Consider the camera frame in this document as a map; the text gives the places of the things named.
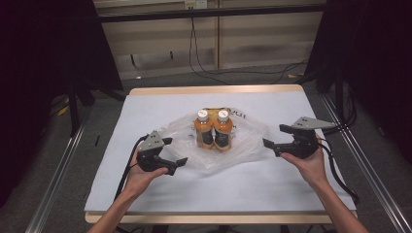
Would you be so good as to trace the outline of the white wall socket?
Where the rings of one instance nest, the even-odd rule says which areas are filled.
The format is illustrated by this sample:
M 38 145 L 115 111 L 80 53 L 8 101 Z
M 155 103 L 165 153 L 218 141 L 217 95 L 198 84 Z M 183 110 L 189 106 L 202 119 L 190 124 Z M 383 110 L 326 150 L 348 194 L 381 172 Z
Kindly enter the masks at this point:
M 208 8 L 207 0 L 185 0 L 186 10 L 202 10 Z

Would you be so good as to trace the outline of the black horizontal bar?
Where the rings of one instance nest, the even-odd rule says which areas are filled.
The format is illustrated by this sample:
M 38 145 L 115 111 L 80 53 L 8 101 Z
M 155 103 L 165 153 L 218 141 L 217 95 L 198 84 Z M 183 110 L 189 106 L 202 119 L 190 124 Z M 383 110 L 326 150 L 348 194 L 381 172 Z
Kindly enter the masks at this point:
M 247 8 L 220 8 L 203 10 L 180 10 L 152 13 L 134 14 L 106 14 L 99 15 L 100 22 L 124 22 L 141 20 L 160 20 L 160 19 L 179 19 L 196 17 L 235 17 L 251 15 L 270 15 L 270 14 L 295 14 L 295 13 L 315 13 L 323 12 L 326 4 L 308 5 L 284 5 L 270 7 L 247 7 Z

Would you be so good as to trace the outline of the orange drink bottle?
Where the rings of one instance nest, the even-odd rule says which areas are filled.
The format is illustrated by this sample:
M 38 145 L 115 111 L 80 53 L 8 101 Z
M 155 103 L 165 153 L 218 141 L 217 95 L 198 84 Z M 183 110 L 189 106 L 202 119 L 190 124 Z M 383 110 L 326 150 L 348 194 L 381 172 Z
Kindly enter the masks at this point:
M 231 148 L 232 120 L 227 110 L 220 110 L 214 121 L 215 146 L 220 151 L 227 151 Z
M 209 118 L 206 110 L 197 112 L 194 128 L 196 130 L 197 145 L 206 150 L 210 149 L 214 145 L 213 121 Z

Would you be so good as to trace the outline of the aluminium rail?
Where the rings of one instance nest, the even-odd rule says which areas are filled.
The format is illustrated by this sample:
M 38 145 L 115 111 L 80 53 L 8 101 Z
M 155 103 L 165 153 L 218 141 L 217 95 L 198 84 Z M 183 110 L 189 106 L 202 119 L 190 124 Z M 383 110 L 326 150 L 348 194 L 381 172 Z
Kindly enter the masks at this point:
M 344 126 L 340 130 L 340 134 L 360 166 L 360 169 L 362 170 L 385 213 L 395 227 L 396 232 L 412 233 L 412 225 L 408 222 L 396 200 L 381 181 L 350 128 L 348 126 Z
M 46 221 L 51 213 L 52 206 L 56 200 L 57 192 L 61 187 L 62 181 L 70 166 L 71 160 L 75 154 L 79 142 L 85 131 L 86 123 L 90 118 L 92 107 L 86 107 L 84 117 L 80 123 L 78 130 L 70 138 L 64 153 L 58 163 L 58 166 L 52 176 L 51 182 L 43 195 L 43 198 L 38 205 L 33 217 L 25 230 L 25 233 L 42 233 Z

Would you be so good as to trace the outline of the black metal stand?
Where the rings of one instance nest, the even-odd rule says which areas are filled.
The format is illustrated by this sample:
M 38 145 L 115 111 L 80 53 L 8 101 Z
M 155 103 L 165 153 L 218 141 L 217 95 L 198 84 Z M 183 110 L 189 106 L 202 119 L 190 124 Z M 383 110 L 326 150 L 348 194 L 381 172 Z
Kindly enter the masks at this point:
M 326 64 L 320 69 L 316 87 L 319 93 L 327 93 L 332 86 L 334 86 L 336 112 L 341 119 L 344 119 L 342 69 L 337 65 Z
M 88 85 L 79 80 L 71 80 L 67 87 L 69 99 L 69 109 L 71 118 L 71 137 L 74 137 L 80 128 L 80 119 L 78 112 L 78 101 L 84 106 L 92 106 L 95 98 L 91 94 Z

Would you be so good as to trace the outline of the person's left hand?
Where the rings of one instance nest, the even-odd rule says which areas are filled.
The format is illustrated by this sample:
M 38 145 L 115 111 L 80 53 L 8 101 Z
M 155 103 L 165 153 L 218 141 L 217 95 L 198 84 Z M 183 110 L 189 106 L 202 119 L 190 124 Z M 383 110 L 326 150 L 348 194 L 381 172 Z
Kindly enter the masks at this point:
M 138 165 L 137 155 L 137 152 L 133 154 L 130 162 L 130 170 L 122 191 L 134 199 L 139 197 L 155 178 L 165 175 L 168 172 L 168 169 L 164 167 L 151 172 L 143 171 Z

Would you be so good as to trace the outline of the black curtain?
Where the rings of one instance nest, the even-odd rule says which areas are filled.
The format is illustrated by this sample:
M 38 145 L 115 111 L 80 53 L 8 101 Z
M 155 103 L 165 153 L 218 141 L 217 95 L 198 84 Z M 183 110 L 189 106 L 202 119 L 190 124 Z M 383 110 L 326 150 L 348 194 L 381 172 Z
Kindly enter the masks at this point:
M 326 0 L 306 72 L 345 79 L 412 163 L 412 0 Z
M 93 0 L 0 0 L 0 208 L 39 147 L 52 100 L 121 90 Z

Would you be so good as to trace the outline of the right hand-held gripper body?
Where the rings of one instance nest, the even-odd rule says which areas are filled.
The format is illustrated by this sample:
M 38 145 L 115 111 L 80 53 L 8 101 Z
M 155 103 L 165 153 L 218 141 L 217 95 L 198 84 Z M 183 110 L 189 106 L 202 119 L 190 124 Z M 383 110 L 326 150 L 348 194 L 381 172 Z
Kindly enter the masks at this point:
M 335 123 L 324 121 L 308 116 L 302 116 L 295 123 L 290 125 L 293 133 L 293 141 L 288 144 L 276 144 L 275 155 L 280 156 L 283 152 L 293 154 L 298 158 L 307 158 L 312 155 L 318 147 L 316 129 L 330 129 L 336 126 Z

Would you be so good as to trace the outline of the person's right hand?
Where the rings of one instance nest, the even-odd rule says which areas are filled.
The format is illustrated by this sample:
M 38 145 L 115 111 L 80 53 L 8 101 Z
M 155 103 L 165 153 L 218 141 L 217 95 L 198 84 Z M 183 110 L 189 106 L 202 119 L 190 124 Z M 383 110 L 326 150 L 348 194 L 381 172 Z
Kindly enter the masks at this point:
M 328 184 L 322 148 L 317 147 L 317 150 L 307 158 L 298 158 L 287 152 L 283 152 L 281 157 L 294 165 L 303 180 L 307 181 L 312 188 Z

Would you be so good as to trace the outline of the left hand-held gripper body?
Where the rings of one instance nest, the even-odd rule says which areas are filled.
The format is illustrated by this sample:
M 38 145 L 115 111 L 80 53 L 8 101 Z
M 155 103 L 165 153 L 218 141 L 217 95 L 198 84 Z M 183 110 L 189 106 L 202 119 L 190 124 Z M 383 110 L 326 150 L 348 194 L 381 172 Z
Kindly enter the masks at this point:
M 143 171 L 151 172 L 159 168 L 167 168 L 167 175 L 173 176 L 176 169 L 176 162 L 160 157 L 160 153 L 167 145 L 163 144 L 162 137 L 157 131 L 144 137 L 143 142 L 137 147 L 137 162 Z

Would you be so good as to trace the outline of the clear plastic bag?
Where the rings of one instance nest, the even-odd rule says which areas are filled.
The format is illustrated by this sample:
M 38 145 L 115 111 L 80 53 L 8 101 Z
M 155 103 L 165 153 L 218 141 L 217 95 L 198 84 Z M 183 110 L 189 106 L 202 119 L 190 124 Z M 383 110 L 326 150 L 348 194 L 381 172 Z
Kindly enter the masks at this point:
M 173 139 L 172 145 L 168 147 L 173 155 L 178 158 L 187 157 L 191 165 L 201 169 L 216 169 L 257 160 L 263 147 L 262 138 L 268 135 L 266 125 L 235 108 L 201 110 L 206 110 L 213 121 L 214 145 L 208 150 L 197 145 L 194 128 L 197 111 L 170 122 L 160 130 L 161 136 Z M 220 110 L 227 110 L 233 123 L 231 148 L 227 151 L 220 151 L 215 146 L 214 121 Z

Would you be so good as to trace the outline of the white table mat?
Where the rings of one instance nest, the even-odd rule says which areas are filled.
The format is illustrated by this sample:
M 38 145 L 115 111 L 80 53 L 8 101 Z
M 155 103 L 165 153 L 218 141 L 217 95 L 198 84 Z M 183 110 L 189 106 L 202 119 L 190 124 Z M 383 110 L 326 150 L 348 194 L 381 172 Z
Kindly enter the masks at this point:
M 236 108 L 262 122 L 268 139 L 288 143 L 280 131 L 314 112 L 303 91 L 134 95 L 119 121 L 95 176 L 85 209 L 102 213 L 113 203 L 125 164 L 137 140 L 202 108 Z M 130 207 L 132 213 L 263 213 L 319 211 L 322 204 L 296 168 L 259 146 L 247 162 L 202 169 L 188 162 L 172 176 L 155 179 Z

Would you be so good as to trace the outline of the wooden table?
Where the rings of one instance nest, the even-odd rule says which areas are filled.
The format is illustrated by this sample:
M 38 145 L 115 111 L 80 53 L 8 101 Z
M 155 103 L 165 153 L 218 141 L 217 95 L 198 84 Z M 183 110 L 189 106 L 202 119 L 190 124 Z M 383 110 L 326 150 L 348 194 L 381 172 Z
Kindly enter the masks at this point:
M 152 87 L 135 88 L 127 96 L 160 94 L 215 94 L 215 93 L 256 93 L 279 91 L 303 91 L 297 84 L 278 85 L 233 85 L 233 86 L 192 86 L 192 87 Z M 86 221 L 94 223 L 103 213 L 86 211 Z M 329 218 L 322 207 L 319 211 L 305 212 L 263 212 L 263 213 L 132 213 L 124 216 L 125 223 L 143 224 L 268 224 L 268 223 L 327 223 Z

